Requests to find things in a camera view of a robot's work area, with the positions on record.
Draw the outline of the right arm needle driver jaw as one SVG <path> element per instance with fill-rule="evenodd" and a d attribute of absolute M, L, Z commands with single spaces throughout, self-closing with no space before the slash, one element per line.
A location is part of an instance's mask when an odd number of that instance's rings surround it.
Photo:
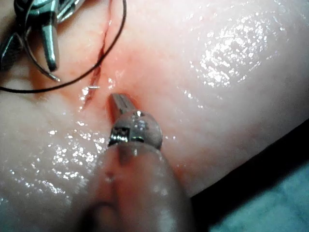
<path fill-rule="evenodd" d="M 23 50 L 23 42 L 18 33 L 12 33 L 0 46 L 0 71 L 8 71 Z"/>
<path fill-rule="evenodd" d="M 41 36 L 48 69 L 50 72 L 54 72 L 59 67 L 59 48 L 56 27 L 52 24 L 42 26 Z"/>

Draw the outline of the left arm needle driver jaw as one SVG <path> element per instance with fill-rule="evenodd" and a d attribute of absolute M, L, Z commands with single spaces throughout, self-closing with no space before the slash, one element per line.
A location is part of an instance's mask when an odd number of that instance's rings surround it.
<path fill-rule="evenodd" d="M 127 112 L 133 112 L 136 109 L 137 108 L 127 95 L 117 94 L 117 110 L 119 115 L 125 114 Z"/>
<path fill-rule="evenodd" d="M 111 115 L 112 120 L 115 121 L 121 114 L 121 98 L 120 95 L 117 93 L 112 93 L 110 95 L 110 107 L 111 107 Z"/>

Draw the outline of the left arm needle driver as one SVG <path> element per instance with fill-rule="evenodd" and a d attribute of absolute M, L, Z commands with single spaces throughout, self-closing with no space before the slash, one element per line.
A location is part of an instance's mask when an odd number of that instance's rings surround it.
<path fill-rule="evenodd" d="M 160 149 L 163 135 L 152 115 L 141 110 L 131 110 L 120 114 L 111 130 L 109 146 L 121 142 L 141 142 Z"/>

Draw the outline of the right arm needle driver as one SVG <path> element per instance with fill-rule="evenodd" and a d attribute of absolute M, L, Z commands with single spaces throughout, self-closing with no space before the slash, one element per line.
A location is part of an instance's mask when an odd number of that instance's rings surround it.
<path fill-rule="evenodd" d="M 80 8 L 79 0 L 15 0 L 17 25 L 24 30 L 31 27 L 57 26 Z"/>

